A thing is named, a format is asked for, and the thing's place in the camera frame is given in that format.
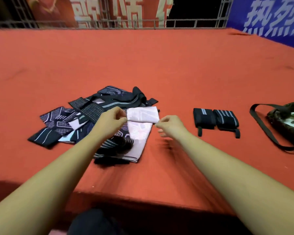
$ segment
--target person's left hand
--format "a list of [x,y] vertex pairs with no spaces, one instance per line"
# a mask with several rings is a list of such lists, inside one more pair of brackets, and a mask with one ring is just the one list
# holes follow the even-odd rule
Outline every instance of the person's left hand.
[[127,122],[126,113],[120,107],[114,107],[103,112],[97,123],[91,130],[91,134],[97,134],[104,140],[114,136]]

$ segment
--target red tablecloth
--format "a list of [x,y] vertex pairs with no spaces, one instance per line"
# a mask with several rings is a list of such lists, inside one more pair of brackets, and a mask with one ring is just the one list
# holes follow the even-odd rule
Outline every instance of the red tablecloth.
[[[276,148],[249,114],[254,103],[294,101],[293,48],[232,29],[0,30],[0,200],[71,147],[28,142],[44,127],[39,115],[107,85],[138,86],[159,101],[161,117],[177,114],[193,134],[194,107],[232,110],[240,139],[217,129],[202,139],[294,190],[294,154]],[[232,213],[155,129],[139,163],[91,163],[66,210],[103,198]]]

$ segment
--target hand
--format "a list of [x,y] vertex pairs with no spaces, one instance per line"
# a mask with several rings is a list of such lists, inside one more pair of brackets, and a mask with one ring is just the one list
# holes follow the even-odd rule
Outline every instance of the hand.
[[155,126],[159,128],[158,133],[160,133],[161,137],[170,137],[175,140],[178,140],[179,137],[183,137],[185,133],[189,133],[180,118],[176,115],[167,115],[163,117]]
[[91,133],[106,140],[114,136],[126,122],[125,111],[117,106],[101,114]]

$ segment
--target person's right arm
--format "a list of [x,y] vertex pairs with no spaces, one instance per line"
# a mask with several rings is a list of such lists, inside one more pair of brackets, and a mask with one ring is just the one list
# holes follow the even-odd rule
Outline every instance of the person's right arm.
[[156,127],[180,143],[253,234],[294,235],[293,190],[192,135],[177,116],[162,118]]

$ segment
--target bag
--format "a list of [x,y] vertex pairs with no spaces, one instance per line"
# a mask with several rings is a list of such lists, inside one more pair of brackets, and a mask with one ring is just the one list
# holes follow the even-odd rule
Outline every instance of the bag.
[[272,132],[267,128],[263,121],[259,118],[255,109],[259,105],[272,106],[275,109],[271,110],[267,114],[267,119],[271,123],[272,127],[276,129],[283,137],[289,140],[294,145],[294,102],[286,104],[284,106],[274,104],[254,104],[250,108],[251,116],[256,120],[262,130],[271,139],[271,141],[278,146],[278,148],[285,151],[293,151],[294,146],[282,146],[274,137]]

